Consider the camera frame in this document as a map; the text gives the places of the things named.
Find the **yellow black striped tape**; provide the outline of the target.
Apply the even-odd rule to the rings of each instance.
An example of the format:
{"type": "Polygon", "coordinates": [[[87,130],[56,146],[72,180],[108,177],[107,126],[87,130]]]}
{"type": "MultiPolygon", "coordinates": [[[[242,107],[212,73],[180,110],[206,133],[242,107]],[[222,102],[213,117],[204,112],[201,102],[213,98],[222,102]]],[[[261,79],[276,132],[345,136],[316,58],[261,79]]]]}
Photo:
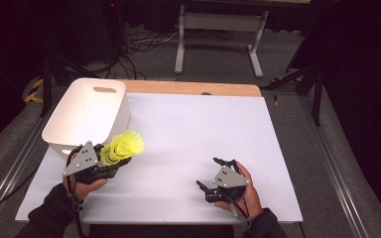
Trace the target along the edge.
{"type": "Polygon", "coordinates": [[[25,102],[35,102],[35,103],[43,103],[44,99],[37,95],[40,87],[42,86],[44,80],[42,78],[38,78],[32,85],[31,90],[24,98],[25,102]]]}

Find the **white plastic storage bin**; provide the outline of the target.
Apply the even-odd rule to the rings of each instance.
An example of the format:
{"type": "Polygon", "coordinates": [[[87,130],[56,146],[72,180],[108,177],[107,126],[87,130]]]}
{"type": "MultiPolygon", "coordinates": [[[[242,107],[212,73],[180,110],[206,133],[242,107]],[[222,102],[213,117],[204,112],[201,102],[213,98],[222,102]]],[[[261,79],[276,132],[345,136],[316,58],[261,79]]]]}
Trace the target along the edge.
{"type": "Polygon", "coordinates": [[[120,80],[79,78],[67,89],[42,133],[42,138],[67,159],[91,141],[108,144],[128,126],[130,107],[126,85],[120,80]]]}

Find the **white board mat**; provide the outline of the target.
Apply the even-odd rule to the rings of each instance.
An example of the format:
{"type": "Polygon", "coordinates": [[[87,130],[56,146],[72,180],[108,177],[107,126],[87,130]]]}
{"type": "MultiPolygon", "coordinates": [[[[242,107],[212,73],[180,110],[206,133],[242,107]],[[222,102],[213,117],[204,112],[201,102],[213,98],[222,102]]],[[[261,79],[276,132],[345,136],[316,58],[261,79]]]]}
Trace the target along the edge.
{"type": "Polygon", "coordinates": [[[264,206],[281,222],[303,216],[264,98],[131,93],[129,126],[145,150],[83,203],[88,224],[234,224],[204,199],[217,159],[251,174],[264,206]]]}

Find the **person's right hand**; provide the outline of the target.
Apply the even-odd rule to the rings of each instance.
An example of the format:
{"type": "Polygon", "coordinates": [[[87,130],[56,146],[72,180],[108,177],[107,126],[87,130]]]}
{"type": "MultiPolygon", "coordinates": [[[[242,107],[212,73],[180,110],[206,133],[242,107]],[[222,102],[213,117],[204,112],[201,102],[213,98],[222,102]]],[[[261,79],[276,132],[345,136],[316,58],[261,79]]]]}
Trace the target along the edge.
{"type": "Polygon", "coordinates": [[[261,200],[257,190],[253,185],[252,177],[249,172],[239,162],[237,162],[236,165],[241,174],[249,181],[249,184],[246,186],[245,193],[235,203],[218,201],[214,205],[221,209],[230,211],[236,217],[247,218],[251,220],[254,216],[260,214],[263,211],[261,200]]]}

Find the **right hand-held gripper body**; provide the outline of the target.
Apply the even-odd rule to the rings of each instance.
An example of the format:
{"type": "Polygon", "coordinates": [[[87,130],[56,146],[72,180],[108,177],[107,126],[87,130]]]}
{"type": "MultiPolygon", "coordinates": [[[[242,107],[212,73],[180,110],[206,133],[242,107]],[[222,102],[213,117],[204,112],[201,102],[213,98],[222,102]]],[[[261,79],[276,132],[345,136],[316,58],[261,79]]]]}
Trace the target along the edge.
{"type": "Polygon", "coordinates": [[[212,179],[216,188],[205,188],[205,200],[209,203],[217,201],[238,201],[245,193],[250,181],[230,167],[223,166],[212,179]]]}

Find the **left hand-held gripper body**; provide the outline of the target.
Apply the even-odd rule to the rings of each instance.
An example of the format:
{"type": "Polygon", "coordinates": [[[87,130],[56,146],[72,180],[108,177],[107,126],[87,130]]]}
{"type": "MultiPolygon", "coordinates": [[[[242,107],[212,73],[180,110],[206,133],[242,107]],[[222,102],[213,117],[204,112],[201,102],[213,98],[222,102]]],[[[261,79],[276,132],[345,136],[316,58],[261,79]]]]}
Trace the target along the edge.
{"type": "Polygon", "coordinates": [[[73,176],[77,182],[91,184],[99,179],[114,178],[117,169],[110,169],[100,160],[100,153],[96,154],[94,145],[88,141],[74,149],[74,158],[69,157],[68,164],[63,171],[63,176],[73,176]]]}

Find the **person's left hand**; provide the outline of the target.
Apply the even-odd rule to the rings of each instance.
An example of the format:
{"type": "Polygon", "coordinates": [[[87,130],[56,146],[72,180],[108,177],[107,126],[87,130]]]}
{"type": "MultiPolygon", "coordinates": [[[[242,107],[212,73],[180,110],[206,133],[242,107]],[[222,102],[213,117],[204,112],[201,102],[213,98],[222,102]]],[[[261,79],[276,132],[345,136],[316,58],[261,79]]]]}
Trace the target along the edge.
{"type": "Polygon", "coordinates": [[[71,194],[77,201],[84,201],[86,197],[93,191],[96,191],[107,184],[107,179],[102,178],[91,184],[76,182],[71,177],[63,178],[63,186],[66,191],[71,194]]]}

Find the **grey metal desk frame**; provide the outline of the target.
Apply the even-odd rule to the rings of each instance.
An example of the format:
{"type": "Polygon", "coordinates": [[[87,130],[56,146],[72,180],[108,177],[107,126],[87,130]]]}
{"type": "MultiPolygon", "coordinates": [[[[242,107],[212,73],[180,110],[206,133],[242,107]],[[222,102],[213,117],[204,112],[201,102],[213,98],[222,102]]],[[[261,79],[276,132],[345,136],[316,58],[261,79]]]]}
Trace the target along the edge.
{"type": "Polygon", "coordinates": [[[259,16],[225,15],[213,13],[193,13],[186,10],[186,6],[180,7],[179,15],[179,43],[177,48],[175,74],[181,74],[184,68],[185,58],[185,29],[253,32],[254,40],[246,47],[252,63],[254,74],[262,78],[264,73],[258,59],[257,51],[261,37],[265,30],[268,11],[263,11],[259,16]]]}

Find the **black metal stand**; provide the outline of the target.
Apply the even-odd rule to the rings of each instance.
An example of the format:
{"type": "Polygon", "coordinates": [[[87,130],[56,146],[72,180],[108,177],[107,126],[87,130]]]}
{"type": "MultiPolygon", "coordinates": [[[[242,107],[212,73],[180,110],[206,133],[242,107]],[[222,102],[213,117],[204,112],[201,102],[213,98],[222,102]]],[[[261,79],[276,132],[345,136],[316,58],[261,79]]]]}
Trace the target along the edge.
{"type": "Polygon", "coordinates": [[[319,111],[321,103],[321,94],[323,81],[320,75],[320,69],[318,66],[309,66],[307,68],[296,70],[281,79],[273,80],[270,84],[262,86],[263,91],[273,91],[297,78],[300,79],[299,84],[295,88],[295,92],[298,96],[307,96],[311,89],[314,90],[314,99],[312,106],[312,117],[317,126],[319,122],[319,111]]]}

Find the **aluminium floor rail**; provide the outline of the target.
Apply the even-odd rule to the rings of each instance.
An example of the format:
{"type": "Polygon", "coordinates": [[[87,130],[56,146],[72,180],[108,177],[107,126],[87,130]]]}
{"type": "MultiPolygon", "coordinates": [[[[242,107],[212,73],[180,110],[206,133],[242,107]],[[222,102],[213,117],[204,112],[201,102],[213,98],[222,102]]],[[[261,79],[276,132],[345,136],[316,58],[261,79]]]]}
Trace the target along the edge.
{"type": "Polygon", "coordinates": [[[20,179],[23,170],[28,164],[32,157],[38,140],[41,138],[41,133],[49,120],[51,113],[56,108],[56,103],[59,102],[64,95],[65,88],[59,88],[56,90],[55,94],[52,96],[52,106],[50,111],[44,116],[40,116],[37,123],[33,127],[33,131],[27,139],[26,144],[23,146],[21,151],[17,154],[13,165],[6,176],[4,176],[3,181],[0,183],[0,212],[4,207],[6,201],[10,196],[15,194],[22,185],[18,185],[18,180],[20,179]]]}
{"type": "Polygon", "coordinates": [[[307,120],[315,134],[318,145],[320,147],[325,169],[331,180],[332,186],[336,192],[339,203],[343,209],[345,217],[351,228],[354,238],[370,238],[362,219],[355,206],[353,196],[348,188],[341,172],[338,169],[334,156],[331,152],[330,146],[324,136],[320,126],[316,124],[312,116],[312,109],[309,100],[302,96],[299,98],[301,106],[306,114],[307,120]]]}

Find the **black tripod stand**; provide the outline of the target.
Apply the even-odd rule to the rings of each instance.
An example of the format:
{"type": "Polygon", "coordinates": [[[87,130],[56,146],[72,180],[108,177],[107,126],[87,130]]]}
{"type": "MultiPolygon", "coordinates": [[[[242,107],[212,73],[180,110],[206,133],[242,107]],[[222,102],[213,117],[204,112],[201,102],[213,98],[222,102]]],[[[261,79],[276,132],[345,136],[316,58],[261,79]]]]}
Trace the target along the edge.
{"type": "Polygon", "coordinates": [[[43,91],[44,103],[41,116],[44,117],[51,109],[52,106],[52,76],[58,74],[62,75],[62,82],[67,82],[67,71],[65,67],[68,66],[77,72],[81,77],[97,78],[97,75],[85,69],[79,64],[74,63],[72,60],[64,58],[60,55],[49,54],[42,56],[42,70],[43,70],[43,91]]]}

